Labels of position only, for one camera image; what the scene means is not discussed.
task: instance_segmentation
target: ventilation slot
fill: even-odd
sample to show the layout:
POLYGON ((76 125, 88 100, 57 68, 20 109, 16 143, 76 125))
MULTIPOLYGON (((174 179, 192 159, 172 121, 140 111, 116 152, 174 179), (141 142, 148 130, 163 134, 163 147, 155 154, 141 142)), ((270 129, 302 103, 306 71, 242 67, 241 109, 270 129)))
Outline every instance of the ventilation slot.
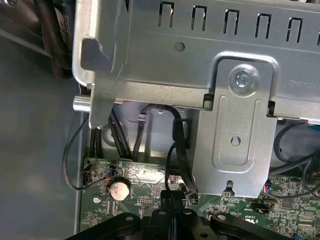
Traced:
POLYGON ((201 17, 201 28, 202 31, 205 31, 206 29, 206 19, 207 19, 207 7, 206 6, 200 6, 200 5, 194 5, 192 10, 192 19, 191 19, 191 30, 195 28, 195 20, 200 19, 199 17, 196 18, 196 15, 201 17))
POLYGON ((129 12, 129 0, 124 0, 127 12, 129 12))
POLYGON ((257 38, 259 35, 259 31, 263 31, 265 29, 265 39, 269 38, 270 32, 270 25, 271 25, 271 14, 266 13, 259 13, 256 19, 256 27, 255 27, 255 37, 257 38))
POLYGON ((228 24, 230 26, 231 22, 234 22, 234 35, 237 35, 238 32, 238 23, 239 23, 239 10, 227 9, 225 10, 224 16, 224 26, 223 26, 223 33, 227 33, 228 24))
POLYGON ((160 27, 163 21, 163 16, 169 16, 169 27, 172 28, 174 21, 175 4, 169 1, 162 1, 159 8, 158 26, 160 27))
POLYGON ((300 42, 300 37, 301 37, 301 31, 302 31, 302 23, 303 19, 302 18, 297 18, 297 17, 290 17, 289 20, 289 25, 288 25, 288 31, 286 34, 286 41, 289 42, 291 35, 294 35, 295 30, 298 29, 297 35, 296 35, 296 42, 300 42))

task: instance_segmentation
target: mounting hole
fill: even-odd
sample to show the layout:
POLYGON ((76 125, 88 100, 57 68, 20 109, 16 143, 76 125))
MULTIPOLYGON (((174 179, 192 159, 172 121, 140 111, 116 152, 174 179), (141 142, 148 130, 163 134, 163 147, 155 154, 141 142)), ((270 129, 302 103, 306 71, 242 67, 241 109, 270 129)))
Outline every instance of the mounting hole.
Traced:
POLYGON ((200 234, 200 236, 205 239, 205 238, 208 237, 208 234, 206 234, 205 232, 203 232, 203 233, 200 234))
POLYGON ((186 46, 183 42, 178 41, 175 45, 174 45, 174 50, 176 50, 178 53, 181 53, 185 50, 186 46))
POLYGON ((240 143, 241 143, 241 138, 240 138, 240 137, 238 137, 238 136, 233 136, 233 137, 231 138, 231 144, 232 144, 233 146, 239 146, 240 143))

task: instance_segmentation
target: metal bracket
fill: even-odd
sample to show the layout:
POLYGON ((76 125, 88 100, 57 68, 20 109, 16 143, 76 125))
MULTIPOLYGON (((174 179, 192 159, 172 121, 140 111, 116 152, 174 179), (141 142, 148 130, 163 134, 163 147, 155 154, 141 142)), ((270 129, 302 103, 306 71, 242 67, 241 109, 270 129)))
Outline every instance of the metal bracket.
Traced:
POLYGON ((199 193, 220 195, 233 181, 235 196, 259 195, 277 123, 267 117, 274 69, 263 56, 216 62, 213 110, 199 113, 197 128, 193 174, 199 193))
POLYGON ((123 0, 81 1, 76 8, 77 13, 82 14, 76 15, 72 70, 81 85, 91 88, 89 126, 94 129, 108 121, 118 89, 127 77, 130 21, 123 0), (96 44, 86 44, 88 39, 96 44), (97 51, 101 52, 100 58, 97 54, 85 54, 97 51), (91 68, 87 62, 96 62, 95 67, 98 65, 99 69, 91 68))

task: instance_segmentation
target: motherboard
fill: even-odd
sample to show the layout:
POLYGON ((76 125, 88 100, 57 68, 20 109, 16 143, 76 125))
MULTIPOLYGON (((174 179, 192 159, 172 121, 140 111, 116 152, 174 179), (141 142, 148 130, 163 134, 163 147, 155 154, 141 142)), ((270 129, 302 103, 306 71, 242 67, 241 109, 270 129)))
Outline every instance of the motherboard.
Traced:
MULTIPOLYGON (((131 212, 142 218, 148 210, 161 207, 160 193, 165 189, 164 166, 87 158, 82 173, 84 184, 103 178, 110 165, 115 166, 118 175, 130 181, 130 194, 124 201, 113 200, 106 191, 108 182, 83 191, 80 231, 121 213, 131 212)), ((300 178, 273 176, 269 180, 274 195, 304 193, 300 178)), ((180 176, 171 175, 168 183, 171 190, 178 190, 183 181, 180 176)), ((316 179, 311 180, 309 188, 318 183, 316 179)), ((233 197, 232 192, 226 191, 221 196, 201 194, 197 201, 187 198, 184 204, 208 219, 213 214, 225 212, 287 237, 297 234, 304 240, 320 239, 320 200, 314 196, 274 200, 262 193, 258 198, 246 198, 233 197)))

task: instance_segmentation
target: black wire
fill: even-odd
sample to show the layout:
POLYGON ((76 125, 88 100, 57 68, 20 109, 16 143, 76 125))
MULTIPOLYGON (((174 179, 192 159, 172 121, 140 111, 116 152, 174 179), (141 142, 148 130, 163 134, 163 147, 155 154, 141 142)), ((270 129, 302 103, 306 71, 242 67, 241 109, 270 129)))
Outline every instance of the black wire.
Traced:
POLYGON ((39 19, 52 47, 52 58, 64 69, 71 69, 71 59, 61 35, 60 25, 52 0, 33 0, 39 19))
POLYGON ((102 149, 102 130, 98 128, 95 129, 95 151, 98 159, 104 158, 104 151, 102 149))
POLYGON ((68 154, 69 151, 71 149, 72 144, 74 143, 75 139, 77 138, 77 136, 79 135, 79 133, 83 130, 84 126, 88 123, 89 120, 89 115, 83 120, 82 124, 79 126, 78 130, 75 132, 75 134, 73 135, 73 137, 71 138, 71 140, 67 143, 67 145, 65 146, 64 152, 63 152, 63 157, 62 157, 62 172, 63 172, 63 176, 64 176, 64 180, 65 183, 73 190, 76 191, 83 191, 89 188, 92 188, 96 185, 98 185, 99 183, 101 183, 104 178, 101 178, 97 181, 94 181, 86 186, 82 186, 82 187, 76 187, 74 186, 70 179, 69 179, 69 175, 68 175, 68 166, 67 166, 67 161, 68 161, 68 154))
MULTIPOLYGON (((147 114, 147 112, 151 109, 162 109, 165 111, 170 112, 174 119, 174 131, 173 131, 173 140, 175 141, 175 148, 176 148, 176 158, 179 166, 179 170, 181 172, 181 178, 184 181, 185 186, 193 192, 196 192, 196 185, 193 181, 191 168, 189 166, 188 157, 187 157, 187 150, 186 150, 186 140, 185 140, 185 133, 184 133, 184 126, 181 122, 181 115, 180 113, 172 106, 168 105, 161 105, 161 104, 148 104, 145 106, 141 114, 147 114)), ((141 141, 144 134, 144 128, 145 128, 145 121, 139 121, 138 123, 138 130, 137 130, 137 136, 136 141, 133 147, 133 161, 138 160, 138 153, 139 148, 141 145, 141 141)))
POLYGON ((115 113, 115 111, 113 109, 111 110, 110 118, 113 121, 113 124, 114 124, 114 127, 116 129, 116 132, 117 132, 117 134, 118 134, 118 136, 120 138, 121 145, 123 146, 123 149, 124 149, 124 152, 125 152, 125 158, 126 159, 132 159, 130 148, 129 148, 129 145, 127 143, 127 139, 126 139, 124 130, 122 129, 121 124, 120 124, 120 122, 119 122, 119 120, 117 118, 117 115, 116 115, 116 113, 115 113))
POLYGON ((303 125, 305 124, 304 122, 299 122, 299 123, 296 123, 296 124, 292 124, 292 125, 289 125, 289 126, 286 126, 285 128, 283 128, 274 138, 274 142, 273 142, 273 150, 274 150, 274 153, 275 153, 275 156, 282 162, 285 162, 285 163, 290 163, 291 161, 289 161, 288 159, 286 159, 283 154, 282 154, 282 151, 281 151, 281 148, 280 148, 280 142, 283 138, 283 136, 290 130, 292 129, 293 127, 296 127, 296 126, 300 126, 300 125, 303 125))
MULTIPOLYGON (((318 155, 319 151, 314 155, 314 157, 312 158, 312 160, 314 160, 317 155, 318 155)), ((307 176, 307 171, 312 163, 312 160, 310 160, 310 162, 304 167, 304 170, 303 170, 303 175, 302 175, 302 185, 303 185, 303 188, 309 193, 311 194, 312 196, 316 197, 317 199, 320 199, 319 196, 317 196, 316 194, 314 194, 314 192, 312 190, 310 190, 307 186, 307 180, 306 180, 306 176, 307 176)))
POLYGON ((65 47, 71 56, 74 43, 76 0, 55 1, 54 6, 63 15, 65 47))
POLYGON ((96 131, 95 129, 90 130, 90 142, 89 142, 89 158, 95 157, 95 143, 96 143, 96 131))
MULTIPOLYGON (((316 185, 314 188, 312 188, 310 191, 313 193, 316 190, 318 190, 320 188, 320 183, 318 185, 316 185)), ((281 200, 281 199, 296 199, 296 198, 301 198, 301 197, 305 197, 308 196, 310 193, 309 192, 305 192, 305 193, 300 193, 300 194, 295 194, 295 195, 289 195, 289 196, 276 196, 273 195, 271 193, 268 193, 267 196, 270 198, 273 198, 275 200, 281 200)))
POLYGON ((302 158, 300 158, 297 161, 294 162, 290 162, 287 163, 285 165, 282 166, 277 166, 277 167, 273 167, 269 170, 269 176, 274 176, 274 175, 278 175, 278 174, 282 174, 286 171, 289 171, 291 169, 294 169, 298 166, 304 165, 304 164, 308 164, 310 162, 310 159, 317 153, 318 151, 315 151, 314 153, 308 155, 308 156, 304 156, 302 158))
POLYGON ((61 62, 58 59, 56 59, 56 56, 51 47, 50 37, 48 36, 45 27, 43 25, 41 25, 41 27, 42 27, 42 40, 44 44, 44 49, 52 57, 51 69, 52 69, 53 75, 58 79, 72 78, 73 76, 72 71, 69 69, 64 69, 61 62))
POLYGON ((170 149, 169 149, 169 152, 168 152, 168 155, 166 157, 166 163, 165 163, 165 175, 164 175, 164 185, 165 185, 165 189, 166 190, 170 190, 169 188, 169 184, 168 184, 168 181, 169 181, 169 177, 170 177, 170 159, 171 159, 171 154, 172 152, 174 151, 176 147, 176 143, 174 142, 170 149))
POLYGON ((108 118, 108 125, 111 130, 111 135, 113 137, 114 144, 115 144, 115 147, 118 151, 120 158, 125 158, 125 154, 124 154, 125 150, 123 149, 123 145, 121 144, 121 141, 120 141, 118 133, 117 133, 117 129, 116 129, 111 117, 108 118))

